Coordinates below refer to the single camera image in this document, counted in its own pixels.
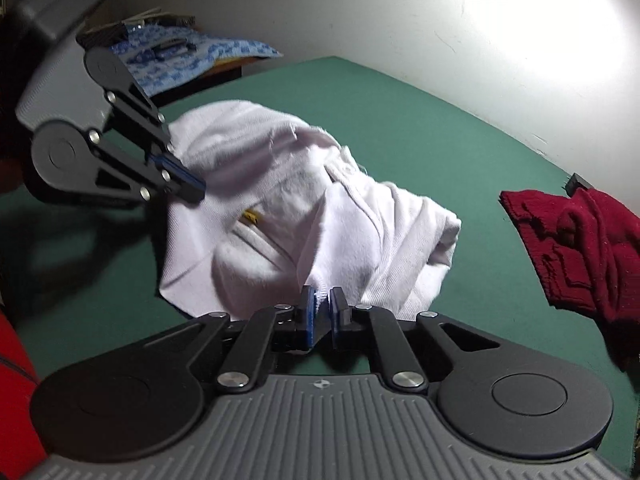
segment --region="green tabletop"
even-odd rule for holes
[[[375,179],[454,211],[462,219],[460,242],[432,308],[598,374],[615,404],[600,453],[628,471],[638,394],[611,363],[593,321],[548,306],[498,204],[504,189],[562,194],[564,172],[458,108],[337,58],[237,80],[163,112],[174,120],[226,99],[251,100],[322,126]],[[148,213],[44,205],[24,189],[0,198],[2,293],[42,376],[184,320],[156,294],[150,232],[162,237],[162,212]],[[319,355],[298,367],[327,368]]]

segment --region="red object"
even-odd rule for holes
[[[640,320],[640,219],[596,189],[572,198],[503,191],[549,303],[612,323]]]
[[[29,416],[36,385],[33,365],[0,314],[0,474],[8,480],[17,480],[47,456]]]

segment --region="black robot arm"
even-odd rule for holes
[[[0,23],[1,155],[22,160],[45,202],[131,206],[168,192],[197,203],[204,182],[173,155],[164,116],[115,54],[76,41],[102,1],[22,0]]]
[[[364,352],[371,373],[278,364],[316,344],[343,364]],[[340,288],[317,304],[306,286],[297,305],[212,312],[49,376],[31,418],[52,455],[28,480],[613,480],[589,450],[611,413],[577,365],[436,312],[350,306]]]

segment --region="white towel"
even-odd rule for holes
[[[309,284],[320,300],[341,286],[350,304],[415,319],[438,295],[460,221],[363,174],[321,128],[232,101],[188,112],[170,133],[207,183],[200,205],[169,207],[160,292],[188,314],[246,319]]]

